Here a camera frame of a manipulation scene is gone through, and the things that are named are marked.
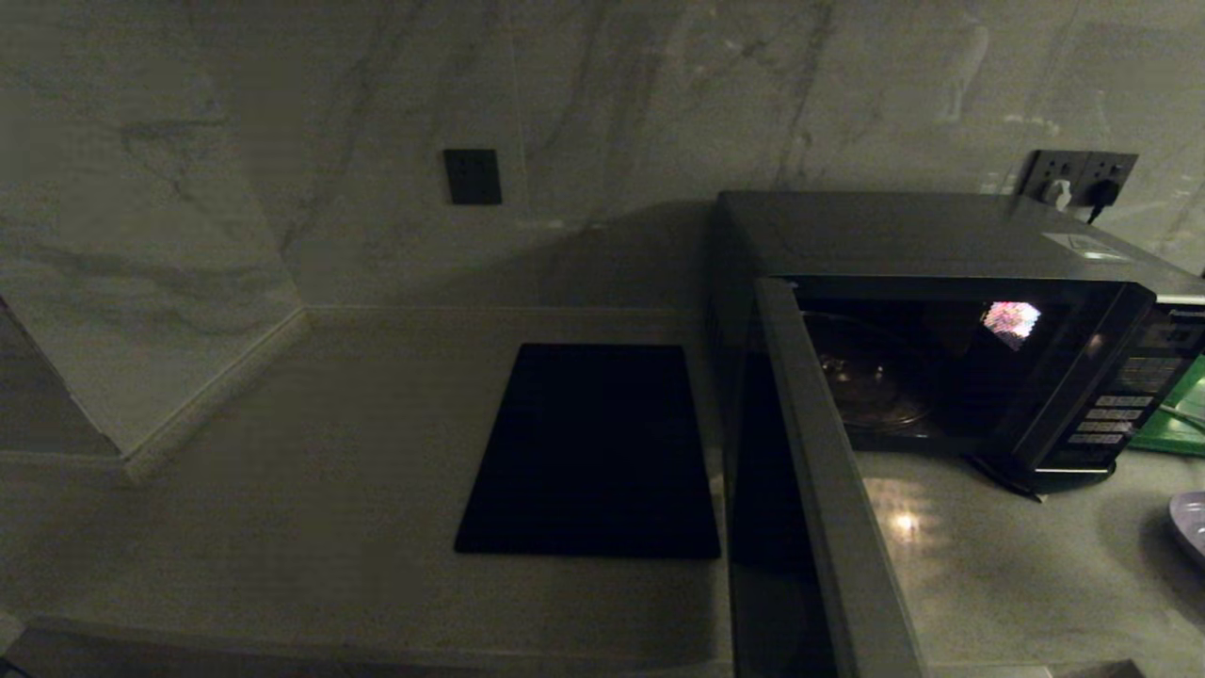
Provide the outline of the microwave oven door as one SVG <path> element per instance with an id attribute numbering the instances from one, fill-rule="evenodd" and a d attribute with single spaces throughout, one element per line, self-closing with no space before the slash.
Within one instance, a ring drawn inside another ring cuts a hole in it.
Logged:
<path id="1" fill-rule="evenodd" d="M 735 678 L 930 678 L 795 291 L 762 278 L 727 389 Z"/>

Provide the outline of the purple plate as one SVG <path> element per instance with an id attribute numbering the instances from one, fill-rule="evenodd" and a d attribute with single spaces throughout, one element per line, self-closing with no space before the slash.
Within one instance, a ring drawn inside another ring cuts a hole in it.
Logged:
<path id="1" fill-rule="evenodd" d="M 1175 543 L 1186 558 L 1205 571 L 1205 491 L 1175 494 L 1166 511 Z"/>

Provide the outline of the silver microwave oven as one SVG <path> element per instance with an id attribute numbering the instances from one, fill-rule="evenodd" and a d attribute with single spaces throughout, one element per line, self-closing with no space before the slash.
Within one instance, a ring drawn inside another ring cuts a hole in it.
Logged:
<path id="1" fill-rule="evenodd" d="M 1107 479 L 1205 353 L 1204 279 L 1030 197 L 727 190 L 707 240 L 724 409 L 752 285 L 784 281 L 800 313 L 856 317 L 930 362 L 931 413 L 844 424 L 856 449 L 946 452 L 1015 493 Z"/>

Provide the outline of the black induction cooktop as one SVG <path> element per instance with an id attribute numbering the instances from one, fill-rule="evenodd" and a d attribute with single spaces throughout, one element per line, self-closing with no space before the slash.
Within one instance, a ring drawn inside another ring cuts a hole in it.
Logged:
<path id="1" fill-rule="evenodd" d="M 455 552 L 719 558 L 684 348 L 522 344 Z"/>

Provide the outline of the green cutting board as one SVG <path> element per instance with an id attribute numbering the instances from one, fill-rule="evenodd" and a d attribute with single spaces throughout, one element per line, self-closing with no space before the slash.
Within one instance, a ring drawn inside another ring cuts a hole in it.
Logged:
<path id="1" fill-rule="evenodd" d="M 1181 411 L 1205 415 L 1205 353 L 1197 356 L 1162 403 L 1175 405 Z M 1128 450 L 1162 452 L 1181 458 L 1205 459 L 1205 429 L 1166 415 L 1158 408 L 1131 438 Z"/>

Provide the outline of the dark wall switch panel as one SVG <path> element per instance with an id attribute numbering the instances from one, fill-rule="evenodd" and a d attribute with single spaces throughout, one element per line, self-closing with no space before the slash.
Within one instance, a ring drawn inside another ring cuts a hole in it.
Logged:
<path id="1" fill-rule="evenodd" d="M 498 152 L 493 149 L 442 151 L 449 202 L 459 206 L 502 204 Z"/>

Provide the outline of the grey wall outlet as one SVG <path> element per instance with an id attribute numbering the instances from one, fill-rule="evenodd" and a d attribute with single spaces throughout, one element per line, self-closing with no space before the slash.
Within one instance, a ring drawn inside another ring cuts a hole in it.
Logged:
<path id="1" fill-rule="evenodd" d="M 1131 176 L 1133 167 L 1138 163 L 1136 153 L 1125 152 L 1089 152 L 1084 172 L 1078 179 L 1080 197 L 1082 205 L 1091 206 L 1091 190 L 1093 185 L 1103 179 L 1116 179 L 1119 182 L 1119 190 L 1127 184 Z"/>
<path id="2" fill-rule="evenodd" d="M 1071 179 L 1072 189 L 1075 189 L 1071 206 L 1082 206 L 1078 179 L 1084 172 L 1088 154 L 1089 151 L 1033 152 L 1023 179 L 1019 181 L 1019 196 L 1042 202 L 1044 189 L 1051 179 Z"/>

